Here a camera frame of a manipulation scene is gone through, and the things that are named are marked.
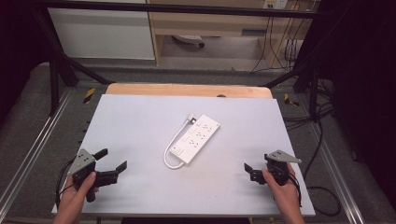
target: power strip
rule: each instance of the power strip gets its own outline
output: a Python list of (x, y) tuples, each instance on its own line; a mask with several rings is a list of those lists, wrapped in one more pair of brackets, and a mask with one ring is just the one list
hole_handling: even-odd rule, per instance
[(171, 147), (170, 151), (185, 163), (189, 163), (204, 147), (220, 124), (202, 115), (189, 130)]

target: hand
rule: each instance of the hand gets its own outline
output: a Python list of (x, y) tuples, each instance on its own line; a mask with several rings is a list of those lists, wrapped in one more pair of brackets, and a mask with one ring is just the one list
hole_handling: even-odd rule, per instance
[[(53, 220), (54, 224), (71, 224), (79, 222), (79, 215), (82, 210), (82, 205), (84, 204), (85, 196), (95, 182), (95, 178), (96, 173), (92, 172), (87, 176), (78, 190), (70, 188), (64, 191), (58, 213)], [(73, 176), (69, 176), (66, 179), (65, 186), (68, 187), (71, 185), (73, 185)]]
[[(288, 168), (289, 172), (295, 175), (290, 163), (288, 163)], [(283, 221), (288, 224), (305, 223), (300, 211), (298, 191), (294, 184), (288, 180), (284, 186), (279, 186), (274, 177), (265, 169), (262, 171), (262, 175), (274, 194), (276, 205), (283, 217)]]

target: white tabletop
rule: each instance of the white tabletop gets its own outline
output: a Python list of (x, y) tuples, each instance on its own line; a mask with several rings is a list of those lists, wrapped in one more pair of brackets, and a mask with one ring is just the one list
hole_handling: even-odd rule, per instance
[[(190, 164), (170, 170), (163, 151), (190, 113), (205, 114), (220, 128)], [(82, 210), (116, 217), (279, 215), (271, 190), (249, 180), (244, 162), (262, 169), (264, 153), (280, 149), (294, 155), (276, 100), (248, 98), (103, 95), (81, 148), (92, 154), (108, 148), (97, 171), (128, 161), (119, 182), (100, 188)], [(168, 160), (179, 163), (171, 153)], [(300, 168), (293, 168), (302, 213), (313, 216)]]

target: white cabinet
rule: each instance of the white cabinet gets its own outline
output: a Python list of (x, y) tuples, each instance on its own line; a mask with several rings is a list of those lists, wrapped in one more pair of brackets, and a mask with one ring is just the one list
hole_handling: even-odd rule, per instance
[(49, 14), (69, 57), (154, 60), (147, 12), (49, 8)]

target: power outlet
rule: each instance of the power outlet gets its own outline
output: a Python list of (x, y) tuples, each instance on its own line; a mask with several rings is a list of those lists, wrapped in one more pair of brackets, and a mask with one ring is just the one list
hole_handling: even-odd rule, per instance
[(276, 0), (265, 0), (262, 8), (274, 8)]
[(220, 124), (202, 115), (183, 136), (171, 147), (170, 151), (185, 163), (189, 163), (216, 132)]
[(274, 9), (284, 9), (286, 7), (287, 3), (288, 3), (288, 0), (276, 0)]

